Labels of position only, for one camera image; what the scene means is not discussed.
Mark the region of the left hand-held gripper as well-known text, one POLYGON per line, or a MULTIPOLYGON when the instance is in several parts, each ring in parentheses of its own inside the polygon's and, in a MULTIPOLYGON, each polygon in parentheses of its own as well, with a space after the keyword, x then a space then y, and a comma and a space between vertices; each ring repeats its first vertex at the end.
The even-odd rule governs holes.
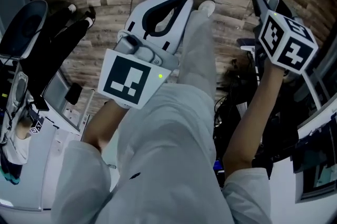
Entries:
POLYGON ((98 92, 120 104, 141 109, 180 64, 175 52, 189 18, 193 0, 145 0, 131 12, 106 50, 98 92), (166 27, 156 26, 174 11, 166 27))

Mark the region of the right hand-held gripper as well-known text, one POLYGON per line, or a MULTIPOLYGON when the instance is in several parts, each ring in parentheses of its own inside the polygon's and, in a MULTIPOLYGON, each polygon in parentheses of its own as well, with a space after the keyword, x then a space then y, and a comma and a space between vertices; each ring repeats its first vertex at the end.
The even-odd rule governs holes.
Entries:
POLYGON ((318 51, 313 33, 292 20, 293 12, 279 0, 276 12, 269 10, 266 0, 252 0, 254 13, 261 28, 259 41, 270 61, 295 74, 302 74, 318 51))

